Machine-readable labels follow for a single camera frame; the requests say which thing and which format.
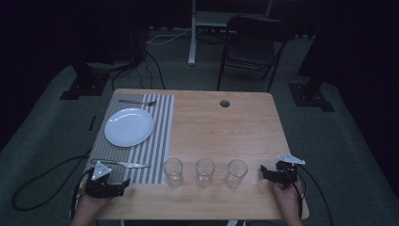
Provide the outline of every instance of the person's right hand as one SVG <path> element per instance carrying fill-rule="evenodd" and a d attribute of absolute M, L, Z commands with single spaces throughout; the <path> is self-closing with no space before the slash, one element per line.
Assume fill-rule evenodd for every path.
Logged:
<path fill-rule="evenodd" d="M 302 195 L 302 185 L 300 181 L 295 182 L 299 194 Z M 272 190 L 279 205 L 279 210 L 289 226 L 302 226 L 302 221 L 299 217 L 298 194 L 293 185 L 289 185 L 284 190 L 281 190 L 276 183 L 272 184 Z"/>

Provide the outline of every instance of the empty glass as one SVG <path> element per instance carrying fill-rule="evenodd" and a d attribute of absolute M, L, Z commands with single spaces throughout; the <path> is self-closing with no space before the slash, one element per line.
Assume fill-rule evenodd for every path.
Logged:
<path fill-rule="evenodd" d="M 212 183 L 212 175 L 215 171 L 215 164 L 211 159 L 202 158 L 197 162 L 197 185 L 200 187 L 207 187 Z"/>
<path fill-rule="evenodd" d="M 225 177 L 226 186 L 233 189 L 237 188 L 240 186 L 246 174 L 247 164 L 239 159 L 232 160 Z"/>
<path fill-rule="evenodd" d="M 178 158 L 170 158 L 164 164 L 164 173 L 169 186 L 177 187 L 183 182 L 183 163 Z"/>

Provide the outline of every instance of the striped placemat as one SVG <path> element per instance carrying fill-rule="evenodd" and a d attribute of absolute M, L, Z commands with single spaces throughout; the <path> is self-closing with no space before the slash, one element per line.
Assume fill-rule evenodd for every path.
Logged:
<path fill-rule="evenodd" d="M 118 100 L 150 102 L 156 105 L 135 105 L 119 103 Z M 161 184 L 165 182 L 163 163 L 168 159 L 170 129 L 173 117 L 174 95 L 114 93 L 104 115 L 100 131 L 94 142 L 86 170 L 94 166 L 91 159 L 107 159 L 122 162 L 151 164 L 145 169 L 126 169 L 123 166 L 105 164 L 112 169 L 108 183 L 117 183 L 131 179 L 134 184 Z M 119 147 L 111 144 L 105 137 L 104 128 L 108 119 L 116 112 L 130 107 L 148 111 L 154 120 L 150 136 L 133 147 Z"/>

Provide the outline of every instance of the person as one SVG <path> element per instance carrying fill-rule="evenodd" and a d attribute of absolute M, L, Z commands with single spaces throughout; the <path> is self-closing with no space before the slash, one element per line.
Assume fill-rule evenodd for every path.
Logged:
<path fill-rule="evenodd" d="M 298 191 L 302 193 L 302 186 L 299 180 L 295 182 Z M 272 191 L 276 197 L 279 210 L 288 226 L 303 226 L 299 217 L 298 195 L 293 185 L 281 190 L 276 183 L 272 183 Z M 89 195 L 79 198 L 71 226 L 88 226 L 95 220 L 100 212 L 113 198 L 96 199 Z"/>
<path fill-rule="evenodd" d="M 300 194 L 302 194 L 302 186 L 299 180 L 295 182 Z M 272 183 L 272 191 L 276 197 L 276 202 L 281 211 L 282 217 L 288 226 L 303 226 L 299 217 L 298 194 L 293 185 L 289 185 L 281 190 L 276 183 Z"/>

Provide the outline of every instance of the round plate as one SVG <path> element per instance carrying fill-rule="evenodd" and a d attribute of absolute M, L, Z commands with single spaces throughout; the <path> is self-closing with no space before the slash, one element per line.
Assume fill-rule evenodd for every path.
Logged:
<path fill-rule="evenodd" d="M 105 137 L 120 147 L 143 142 L 153 129 L 153 118 L 141 108 L 126 108 L 115 113 L 105 124 Z"/>

